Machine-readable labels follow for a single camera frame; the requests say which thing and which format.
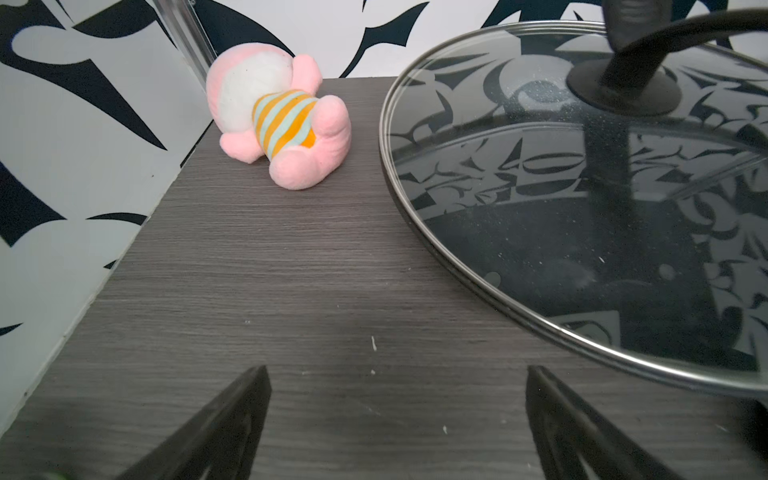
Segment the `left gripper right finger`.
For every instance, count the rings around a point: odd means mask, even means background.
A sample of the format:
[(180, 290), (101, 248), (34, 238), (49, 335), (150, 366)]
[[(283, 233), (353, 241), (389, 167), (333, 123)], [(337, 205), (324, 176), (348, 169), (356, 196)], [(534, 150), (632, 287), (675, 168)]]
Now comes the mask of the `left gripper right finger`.
[(679, 479), (543, 366), (530, 365), (526, 413), (547, 479)]

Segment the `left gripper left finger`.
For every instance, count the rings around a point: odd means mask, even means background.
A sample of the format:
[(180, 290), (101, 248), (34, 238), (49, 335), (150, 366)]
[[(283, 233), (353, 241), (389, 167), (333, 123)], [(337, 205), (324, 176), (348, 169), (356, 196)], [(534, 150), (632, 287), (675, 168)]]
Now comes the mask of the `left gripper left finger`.
[(248, 479), (272, 393), (267, 368), (243, 372), (121, 479)]

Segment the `glass pot lid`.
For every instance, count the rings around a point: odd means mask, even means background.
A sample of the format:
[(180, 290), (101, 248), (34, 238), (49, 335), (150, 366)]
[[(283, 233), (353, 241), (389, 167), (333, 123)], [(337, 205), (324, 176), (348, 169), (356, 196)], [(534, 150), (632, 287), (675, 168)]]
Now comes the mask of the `glass pot lid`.
[(411, 63), (380, 117), (403, 217), (512, 319), (636, 375), (767, 396), (765, 6), (607, 1)]

